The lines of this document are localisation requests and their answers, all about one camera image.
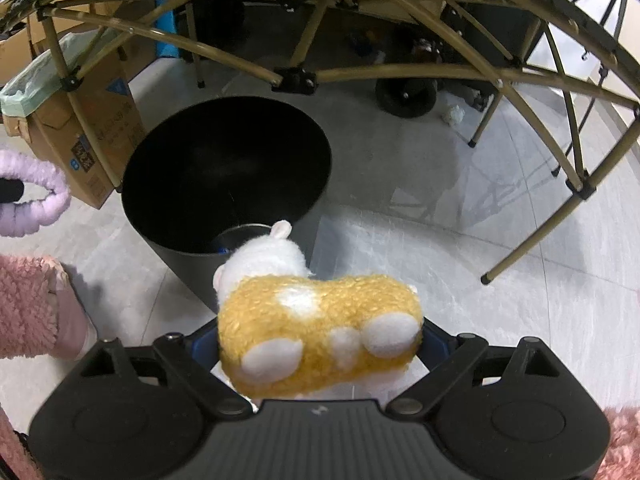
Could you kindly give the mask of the yellow white plush hamster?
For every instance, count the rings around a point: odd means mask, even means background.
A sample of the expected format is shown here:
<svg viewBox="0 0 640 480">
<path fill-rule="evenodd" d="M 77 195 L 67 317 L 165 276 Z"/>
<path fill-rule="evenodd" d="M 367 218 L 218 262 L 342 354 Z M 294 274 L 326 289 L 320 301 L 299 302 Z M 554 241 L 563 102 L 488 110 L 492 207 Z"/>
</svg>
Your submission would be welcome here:
<svg viewBox="0 0 640 480">
<path fill-rule="evenodd" d="M 403 373 L 422 339 L 416 289 L 385 274 L 318 280 L 291 232 L 276 222 L 214 274 L 220 366 L 233 388 L 295 398 Z"/>
</svg>

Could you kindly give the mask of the black round trash bin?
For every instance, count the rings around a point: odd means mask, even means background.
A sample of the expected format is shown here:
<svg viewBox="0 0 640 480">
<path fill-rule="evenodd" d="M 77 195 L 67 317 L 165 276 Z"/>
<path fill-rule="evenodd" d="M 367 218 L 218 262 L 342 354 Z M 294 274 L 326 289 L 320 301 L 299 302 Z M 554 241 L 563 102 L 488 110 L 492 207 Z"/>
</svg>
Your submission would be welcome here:
<svg viewBox="0 0 640 480">
<path fill-rule="evenodd" d="M 295 106 L 226 96 L 180 110 L 134 150 L 122 179 L 132 227 L 210 310 L 230 254 L 279 220 L 314 252 L 332 169 L 322 128 Z"/>
</svg>

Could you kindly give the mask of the cardboard box with green liner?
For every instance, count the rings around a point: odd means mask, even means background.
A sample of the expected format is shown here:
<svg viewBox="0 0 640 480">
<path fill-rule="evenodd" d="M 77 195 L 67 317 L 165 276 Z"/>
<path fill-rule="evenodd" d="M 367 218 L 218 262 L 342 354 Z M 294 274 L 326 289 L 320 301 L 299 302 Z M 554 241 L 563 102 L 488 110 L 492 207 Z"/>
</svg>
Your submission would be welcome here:
<svg viewBox="0 0 640 480">
<path fill-rule="evenodd" d="M 146 131 L 116 52 L 82 78 L 76 96 L 100 149 L 121 178 Z M 101 208 L 114 186 L 70 104 L 50 52 L 40 54 L 2 88 L 1 111 L 9 136 L 19 136 L 37 158 L 62 168 L 74 197 Z"/>
</svg>

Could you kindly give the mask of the pink fuzzy slipper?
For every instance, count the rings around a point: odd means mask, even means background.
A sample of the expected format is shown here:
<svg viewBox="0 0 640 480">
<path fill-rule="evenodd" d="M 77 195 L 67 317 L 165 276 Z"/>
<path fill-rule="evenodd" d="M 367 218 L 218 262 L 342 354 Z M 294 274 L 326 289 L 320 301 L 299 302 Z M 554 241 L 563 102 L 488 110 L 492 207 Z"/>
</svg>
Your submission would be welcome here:
<svg viewBox="0 0 640 480">
<path fill-rule="evenodd" d="M 81 359 L 98 340 L 70 276 L 51 257 L 1 257 L 1 356 Z"/>
<path fill-rule="evenodd" d="M 607 408 L 611 439 L 596 480 L 640 480 L 640 413 L 638 406 Z"/>
</svg>

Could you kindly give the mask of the pink fuzzy slipper right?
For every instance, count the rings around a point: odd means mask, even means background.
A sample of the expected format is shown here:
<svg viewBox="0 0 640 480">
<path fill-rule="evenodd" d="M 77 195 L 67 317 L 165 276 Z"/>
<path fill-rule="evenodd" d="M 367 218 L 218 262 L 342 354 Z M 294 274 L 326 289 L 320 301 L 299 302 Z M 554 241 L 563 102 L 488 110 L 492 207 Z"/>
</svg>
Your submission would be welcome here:
<svg viewBox="0 0 640 480">
<path fill-rule="evenodd" d="M 640 413 L 638 406 L 607 408 L 611 439 L 596 480 L 640 480 Z"/>
</svg>

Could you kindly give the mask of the black wheel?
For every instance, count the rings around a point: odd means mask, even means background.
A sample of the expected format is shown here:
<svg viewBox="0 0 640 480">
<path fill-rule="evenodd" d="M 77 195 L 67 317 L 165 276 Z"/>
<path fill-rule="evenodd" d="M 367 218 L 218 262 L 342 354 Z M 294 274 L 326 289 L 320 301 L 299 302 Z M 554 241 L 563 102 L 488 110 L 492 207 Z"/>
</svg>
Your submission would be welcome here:
<svg viewBox="0 0 640 480">
<path fill-rule="evenodd" d="M 437 102 L 437 84 L 431 78 L 381 78 L 375 84 L 378 105 L 400 118 L 418 118 Z"/>
</svg>

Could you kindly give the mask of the folding table frame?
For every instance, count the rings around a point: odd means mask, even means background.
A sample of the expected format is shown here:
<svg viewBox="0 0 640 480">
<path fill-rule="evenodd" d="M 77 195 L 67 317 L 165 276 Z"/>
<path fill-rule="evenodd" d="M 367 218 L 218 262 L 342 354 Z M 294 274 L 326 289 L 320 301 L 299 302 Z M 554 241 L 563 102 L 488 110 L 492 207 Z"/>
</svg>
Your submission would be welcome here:
<svg viewBox="0 0 640 480">
<path fill-rule="evenodd" d="M 570 196 L 482 276 L 491 283 L 540 244 L 638 143 L 629 126 L 598 166 L 582 154 L 574 99 L 639 107 L 639 64 L 576 0 L 4 0 L 1 28 L 37 21 L 62 50 L 59 22 L 96 31 L 75 62 L 55 62 L 67 90 L 132 38 L 310 96 L 324 84 L 431 78 L 460 81 L 485 118 L 510 104 L 533 129 Z"/>
</svg>

